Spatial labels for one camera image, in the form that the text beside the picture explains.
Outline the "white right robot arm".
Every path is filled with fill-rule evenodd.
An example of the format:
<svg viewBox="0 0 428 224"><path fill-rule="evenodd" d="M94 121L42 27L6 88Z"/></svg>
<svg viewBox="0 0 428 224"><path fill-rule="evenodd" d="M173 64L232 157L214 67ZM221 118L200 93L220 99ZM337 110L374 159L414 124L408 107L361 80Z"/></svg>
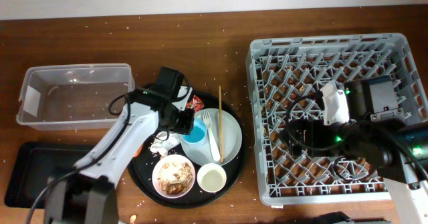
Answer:
<svg viewBox="0 0 428 224"><path fill-rule="evenodd" d="M398 120L336 123L294 120L279 133L293 155L333 157L338 163L363 158L383 178L402 223L427 222L427 123L404 125Z"/></svg>

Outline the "wooden chopstick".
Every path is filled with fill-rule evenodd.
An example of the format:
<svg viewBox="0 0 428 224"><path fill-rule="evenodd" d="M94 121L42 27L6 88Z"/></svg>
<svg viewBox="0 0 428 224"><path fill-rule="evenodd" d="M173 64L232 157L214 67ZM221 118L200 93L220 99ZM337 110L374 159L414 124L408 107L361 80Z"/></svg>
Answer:
<svg viewBox="0 0 428 224"><path fill-rule="evenodd" d="M223 154L223 120L222 120L222 98L221 98L221 86L219 86L219 140L220 140L220 162L223 163L224 154Z"/></svg>

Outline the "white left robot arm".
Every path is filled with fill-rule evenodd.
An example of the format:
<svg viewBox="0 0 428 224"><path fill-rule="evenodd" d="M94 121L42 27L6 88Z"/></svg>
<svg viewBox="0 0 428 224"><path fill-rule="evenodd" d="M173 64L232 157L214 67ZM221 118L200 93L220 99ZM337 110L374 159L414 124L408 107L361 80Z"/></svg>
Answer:
<svg viewBox="0 0 428 224"><path fill-rule="evenodd" d="M44 189L44 223L119 223L116 188L142 143L159 130L192 130L192 109L164 98L124 99L118 121L101 141Z"/></svg>

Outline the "light blue cup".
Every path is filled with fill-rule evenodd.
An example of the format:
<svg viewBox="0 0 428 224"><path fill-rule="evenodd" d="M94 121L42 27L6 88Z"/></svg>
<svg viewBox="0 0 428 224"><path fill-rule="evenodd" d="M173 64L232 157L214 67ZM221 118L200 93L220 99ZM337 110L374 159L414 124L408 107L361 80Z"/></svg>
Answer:
<svg viewBox="0 0 428 224"><path fill-rule="evenodd" d="M200 118L194 119L193 129L189 134L181 135L182 141L190 146L202 146L206 137L207 127Z"/></svg>

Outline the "small white cup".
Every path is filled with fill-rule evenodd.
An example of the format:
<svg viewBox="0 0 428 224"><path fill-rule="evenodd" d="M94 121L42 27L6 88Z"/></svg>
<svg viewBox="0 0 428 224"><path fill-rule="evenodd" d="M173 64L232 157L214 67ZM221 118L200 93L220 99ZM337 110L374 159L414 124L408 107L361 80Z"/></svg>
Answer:
<svg viewBox="0 0 428 224"><path fill-rule="evenodd" d="M226 182L226 172L218 164L205 164L198 170L197 183L205 192L216 193L225 186Z"/></svg>

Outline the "red snack wrapper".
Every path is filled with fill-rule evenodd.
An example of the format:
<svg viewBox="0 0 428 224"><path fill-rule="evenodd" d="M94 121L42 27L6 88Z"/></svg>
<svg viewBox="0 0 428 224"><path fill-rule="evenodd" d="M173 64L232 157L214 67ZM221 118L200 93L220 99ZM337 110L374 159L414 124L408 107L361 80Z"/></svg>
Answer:
<svg viewBox="0 0 428 224"><path fill-rule="evenodd" d="M204 102L200 97L194 95L191 100L187 102L186 109L192 109L195 112L198 112L204 108Z"/></svg>

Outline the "grey plate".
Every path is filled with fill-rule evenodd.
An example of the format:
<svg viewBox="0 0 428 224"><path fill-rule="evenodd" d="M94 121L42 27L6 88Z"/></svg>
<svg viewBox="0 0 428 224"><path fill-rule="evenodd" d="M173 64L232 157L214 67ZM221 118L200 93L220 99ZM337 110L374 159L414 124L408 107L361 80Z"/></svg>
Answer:
<svg viewBox="0 0 428 224"><path fill-rule="evenodd" d="M220 149L219 135L222 136L223 161L215 161L213 159L209 141L211 136L206 130L205 123L203 122L203 114L205 112L207 112L211 117L211 131L218 149ZM236 159L243 140L242 131L238 121L231 114L223 110L221 114L222 129L219 130L219 110L216 108L208 108L199 111L195 114L195 118L198 120L195 126L199 124L203 127L205 137L202 141L193 144L184 140L188 135L183 136L181 146L187 158L200 166L208 163L215 163L222 166Z"/></svg>

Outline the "white plastic fork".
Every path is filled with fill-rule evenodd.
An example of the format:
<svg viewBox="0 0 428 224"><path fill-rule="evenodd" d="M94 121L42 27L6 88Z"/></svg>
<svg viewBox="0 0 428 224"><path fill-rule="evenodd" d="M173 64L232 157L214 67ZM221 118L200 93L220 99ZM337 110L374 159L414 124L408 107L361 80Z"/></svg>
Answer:
<svg viewBox="0 0 428 224"><path fill-rule="evenodd" d="M214 137L213 131L212 131L213 123L212 123L211 116L209 115L209 113L207 111L202 111L201 115L202 115L203 122L207 128L207 133L209 135L209 145L210 145L213 160L219 161L221 157L220 157L219 148L217 146L217 143L215 141L215 137Z"/></svg>

